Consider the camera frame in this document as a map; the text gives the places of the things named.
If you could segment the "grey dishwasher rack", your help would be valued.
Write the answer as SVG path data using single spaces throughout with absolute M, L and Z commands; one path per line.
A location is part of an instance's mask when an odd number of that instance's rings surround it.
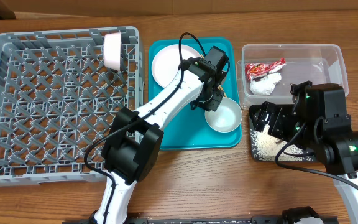
M 121 69 L 104 36 L 121 33 Z M 133 26 L 0 34 L 0 187 L 104 180 L 101 147 L 123 107 L 144 102 L 144 47 Z

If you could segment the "white rice grains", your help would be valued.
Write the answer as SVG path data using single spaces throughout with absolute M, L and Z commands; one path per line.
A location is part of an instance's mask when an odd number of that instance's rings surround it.
M 274 161 L 275 156 L 281 150 L 281 148 L 287 143 L 278 138 L 270 136 L 268 129 L 263 132 L 250 130 L 250 143 L 251 143 L 251 154 L 256 161 Z M 304 151 L 295 145 L 291 145 L 286 148 L 287 154 L 281 154 L 279 161 L 283 162 L 295 162 L 295 161 L 314 161 L 313 156 L 308 157 L 294 157 L 290 154 L 302 154 Z

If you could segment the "clear plastic bin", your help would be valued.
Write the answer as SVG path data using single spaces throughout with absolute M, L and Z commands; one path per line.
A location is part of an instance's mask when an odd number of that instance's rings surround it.
M 246 77 L 246 65 L 271 64 L 284 58 L 286 65 L 280 70 L 282 80 L 270 95 L 251 92 Z M 242 109 L 260 105 L 265 101 L 291 104 L 291 84 L 311 81 L 314 85 L 337 83 L 349 94 L 346 66 L 339 46 L 334 44 L 247 44 L 242 48 L 242 59 L 237 62 L 237 85 Z

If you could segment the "large white plate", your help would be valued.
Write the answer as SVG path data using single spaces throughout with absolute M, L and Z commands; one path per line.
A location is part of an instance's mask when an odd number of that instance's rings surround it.
M 179 65 L 178 44 L 164 47 L 152 60 L 152 76 L 158 85 L 165 88 L 175 78 Z

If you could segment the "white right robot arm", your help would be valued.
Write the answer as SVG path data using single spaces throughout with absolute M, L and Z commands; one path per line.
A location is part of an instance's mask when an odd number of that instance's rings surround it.
M 274 158 L 276 165 L 290 170 L 329 177 L 339 192 L 352 223 L 358 223 L 358 131 L 352 130 L 342 86 L 293 84 L 293 103 L 264 102 L 249 108 L 253 129 L 285 142 Z M 324 164 L 318 171 L 279 161 L 289 147 L 304 150 L 302 157 L 314 156 Z

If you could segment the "grey bowl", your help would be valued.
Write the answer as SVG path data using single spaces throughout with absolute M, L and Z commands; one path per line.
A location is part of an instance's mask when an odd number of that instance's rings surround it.
M 210 128 L 219 133 L 229 133 L 242 122 L 242 110 L 239 104 L 230 98 L 223 98 L 216 111 L 206 111 L 205 120 Z

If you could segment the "black tray bin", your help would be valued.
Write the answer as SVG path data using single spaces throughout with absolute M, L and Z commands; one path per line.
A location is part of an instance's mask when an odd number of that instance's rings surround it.
M 250 126 L 250 146 L 251 156 L 255 161 L 269 161 L 273 162 L 275 156 L 281 148 L 287 143 L 279 138 L 275 138 L 268 134 L 269 125 L 266 125 L 262 132 L 255 131 L 253 120 L 258 117 L 260 105 L 252 105 L 249 108 L 249 126 Z M 288 146 L 286 150 L 279 157 L 279 161 L 283 162 L 313 162 L 315 156 L 295 157 L 295 155 L 312 153 L 311 149 L 302 150 L 294 144 Z

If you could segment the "small white bowl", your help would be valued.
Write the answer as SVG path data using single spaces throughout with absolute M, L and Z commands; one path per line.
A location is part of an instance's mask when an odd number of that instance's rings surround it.
M 104 36 L 103 60 L 107 68 L 116 71 L 121 69 L 121 33 L 116 32 Z

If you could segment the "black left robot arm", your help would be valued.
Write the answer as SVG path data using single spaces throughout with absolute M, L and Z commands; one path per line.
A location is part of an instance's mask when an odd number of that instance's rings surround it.
M 212 47 L 203 58 L 180 62 L 170 84 L 145 105 L 123 107 L 113 120 L 109 134 L 101 139 L 107 177 L 100 208 L 90 223 L 124 223 L 127 206 L 136 183 L 153 168 L 163 140 L 164 129 L 186 106 L 216 111 L 224 92 L 219 89 L 230 66 L 226 53 Z

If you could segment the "wooden chopstick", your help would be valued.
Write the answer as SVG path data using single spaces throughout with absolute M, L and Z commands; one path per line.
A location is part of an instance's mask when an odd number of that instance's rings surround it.
M 218 89 L 222 90 L 222 91 L 223 91 L 223 97 L 227 98 L 227 95 L 226 95 L 226 93 L 224 92 L 224 89 L 223 89 L 222 85 L 219 85 L 219 86 L 218 86 Z

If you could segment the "red snack wrapper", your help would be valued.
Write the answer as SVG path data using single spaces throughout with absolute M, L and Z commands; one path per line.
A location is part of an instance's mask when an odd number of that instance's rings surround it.
M 245 72 L 247 79 L 252 81 L 256 78 L 264 77 L 266 75 L 278 72 L 286 65 L 284 58 L 280 60 L 267 64 L 267 63 L 250 63 L 245 67 Z

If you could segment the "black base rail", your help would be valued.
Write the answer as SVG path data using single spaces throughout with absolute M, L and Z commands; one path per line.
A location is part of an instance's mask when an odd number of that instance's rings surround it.
M 224 218 L 224 219 L 148 219 L 127 218 L 124 224 L 277 224 L 283 223 L 281 216 L 253 216 L 251 218 Z

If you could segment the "white tissue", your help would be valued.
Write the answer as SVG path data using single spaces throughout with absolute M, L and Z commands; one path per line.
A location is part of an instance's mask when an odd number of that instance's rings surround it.
M 262 77 L 260 80 L 252 80 L 250 83 L 250 90 L 254 95 L 270 95 L 275 85 L 282 79 L 281 73 L 271 73 Z

